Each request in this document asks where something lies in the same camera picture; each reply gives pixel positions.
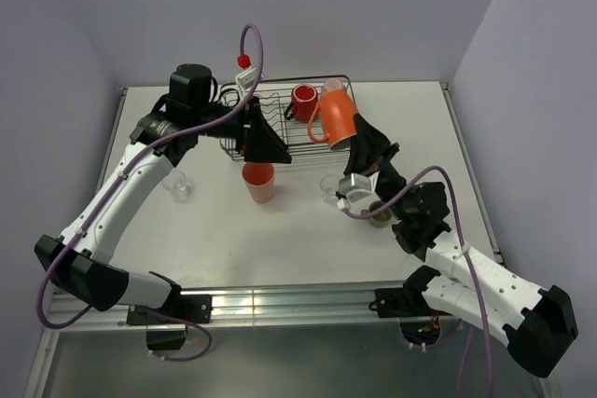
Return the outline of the salmon plastic tumbler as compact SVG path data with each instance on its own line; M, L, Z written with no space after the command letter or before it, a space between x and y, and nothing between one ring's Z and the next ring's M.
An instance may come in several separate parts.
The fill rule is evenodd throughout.
M270 163L246 162L242 176L250 196L256 203L267 203L274 196L275 169Z

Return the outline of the orange mug white inside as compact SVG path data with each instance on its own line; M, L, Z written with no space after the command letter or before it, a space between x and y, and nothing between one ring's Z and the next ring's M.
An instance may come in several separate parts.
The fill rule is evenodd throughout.
M350 145L350 139L357 134L354 116L358 109L344 89L331 90L324 94L315 106L307 124L310 139L317 144L327 144L331 151L341 151ZM319 117L323 136L316 137L312 124Z

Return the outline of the red ceramic mug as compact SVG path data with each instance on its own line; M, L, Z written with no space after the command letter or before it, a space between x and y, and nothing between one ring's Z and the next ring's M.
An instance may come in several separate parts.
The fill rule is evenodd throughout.
M286 107L284 117L286 120L297 120L307 123L319 100L318 91L312 85L301 84L293 88L291 103Z

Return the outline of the pink ceramic mug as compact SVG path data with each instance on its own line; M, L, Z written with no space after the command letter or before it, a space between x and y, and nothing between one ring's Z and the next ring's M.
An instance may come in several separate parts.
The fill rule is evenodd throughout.
M343 81L337 77L327 79L320 88L320 95L325 96L332 91L345 91L346 87Z

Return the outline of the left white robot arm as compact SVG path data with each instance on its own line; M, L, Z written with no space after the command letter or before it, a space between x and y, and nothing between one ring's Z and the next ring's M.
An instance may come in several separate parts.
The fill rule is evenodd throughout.
M182 64L169 89L134 128L113 173L88 207L60 236L44 235L35 254L49 281L99 311L115 305L147 307L161 323L182 310L180 286L157 274L135 274L110 261L147 197L193 149L200 136L231 139L248 162L284 163L287 145L262 115L258 98L230 107L213 99L209 68Z

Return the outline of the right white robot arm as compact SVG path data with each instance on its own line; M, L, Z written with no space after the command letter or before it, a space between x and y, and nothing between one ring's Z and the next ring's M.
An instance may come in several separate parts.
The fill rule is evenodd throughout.
M357 199L373 196L389 212L399 247L422 262L401 287L400 311L446 312L501 342L528 373L548 377L578 336L572 300L562 288L542 287L507 270L472 247L463 235L450 179L411 181L392 163L398 144L360 115L340 181L339 207L351 211Z

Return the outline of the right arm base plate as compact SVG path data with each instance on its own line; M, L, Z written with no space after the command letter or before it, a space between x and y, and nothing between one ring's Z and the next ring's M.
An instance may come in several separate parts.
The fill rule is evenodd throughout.
M435 310L424 300L423 292L406 287L379 288L368 310L381 319L431 317Z

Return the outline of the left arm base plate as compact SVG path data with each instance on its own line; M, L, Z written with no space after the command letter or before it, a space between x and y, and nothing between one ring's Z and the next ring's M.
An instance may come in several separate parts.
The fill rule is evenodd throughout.
M126 324L130 326L168 323L209 323L212 313L211 295L179 295L169 298L159 309L146 310L135 306L129 309Z

